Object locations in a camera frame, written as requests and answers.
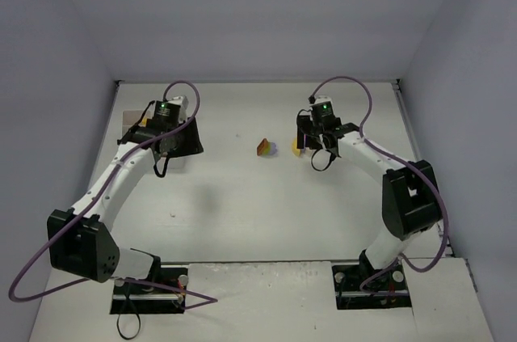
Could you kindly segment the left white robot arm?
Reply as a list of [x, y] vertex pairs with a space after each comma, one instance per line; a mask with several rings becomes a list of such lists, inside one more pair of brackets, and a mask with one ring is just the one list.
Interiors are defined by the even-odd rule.
[[47, 220], [53, 268], [103, 283], [110, 279], [155, 281], [158, 256], [122, 248], [111, 236], [118, 213], [149, 171], [162, 178], [158, 162], [201, 154], [197, 123], [187, 115], [184, 95], [152, 101], [152, 117], [141, 116], [118, 140], [115, 157], [88, 192], [66, 211], [54, 210]]

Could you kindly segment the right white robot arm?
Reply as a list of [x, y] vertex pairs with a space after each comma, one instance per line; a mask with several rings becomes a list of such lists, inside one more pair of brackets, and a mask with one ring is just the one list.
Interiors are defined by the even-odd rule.
[[443, 220], [437, 183], [430, 163], [401, 162], [389, 152], [372, 148], [359, 126], [344, 124], [334, 114], [327, 96], [311, 97], [309, 107], [296, 116], [296, 148], [325, 153], [326, 171], [337, 159], [346, 159], [377, 181], [381, 190], [380, 231], [359, 256], [359, 267], [369, 277], [387, 268], [410, 244], [413, 237]]

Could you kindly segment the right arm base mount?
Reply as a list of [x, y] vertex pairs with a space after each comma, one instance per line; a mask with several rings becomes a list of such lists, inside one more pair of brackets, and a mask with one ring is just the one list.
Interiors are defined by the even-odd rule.
[[338, 310], [388, 310], [412, 307], [406, 276], [400, 264], [363, 288], [360, 285], [364, 278], [359, 275], [358, 264], [333, 264], [332, 277]]

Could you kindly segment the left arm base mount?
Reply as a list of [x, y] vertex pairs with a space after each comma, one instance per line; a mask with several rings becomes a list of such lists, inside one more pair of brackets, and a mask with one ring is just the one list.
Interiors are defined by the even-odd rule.
[[[188, 285], [188, 266], [166, 264], [162, 266], [158, 284], [176, 289], [186, 289]], [[183, 293], [169, 289], [123, 283], [115, 285], [111, 295], [111, 315], [180, 315], [191, 299]]]

